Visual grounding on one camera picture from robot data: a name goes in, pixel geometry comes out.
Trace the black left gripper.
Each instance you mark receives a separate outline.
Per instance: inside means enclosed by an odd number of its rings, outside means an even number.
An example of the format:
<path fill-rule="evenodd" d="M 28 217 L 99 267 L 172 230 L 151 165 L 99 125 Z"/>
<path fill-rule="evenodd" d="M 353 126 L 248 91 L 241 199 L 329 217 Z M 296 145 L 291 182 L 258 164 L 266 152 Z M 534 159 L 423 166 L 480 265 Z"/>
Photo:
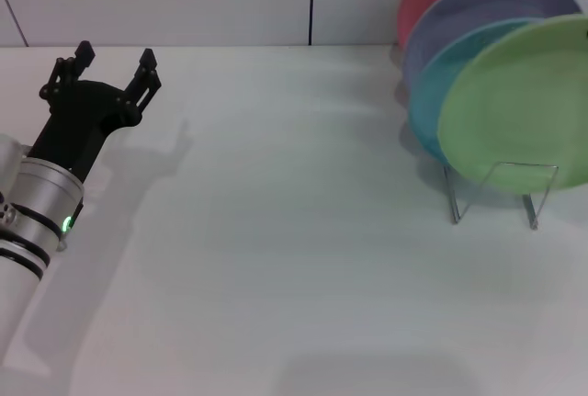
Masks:
<path fill-rule="evenodd" d="M 94 81 L 78 81 L 96 54 L 83 40 L 74 56 L 59 57 L 40 98 L 50 106 L 50 117 L 28 156 L 69 171 L 86 180 L 107 137 L 115 130 L 134 127 L 142 119 L 162 83 L 152 49 L 145 49 L 124 91 Z"/>

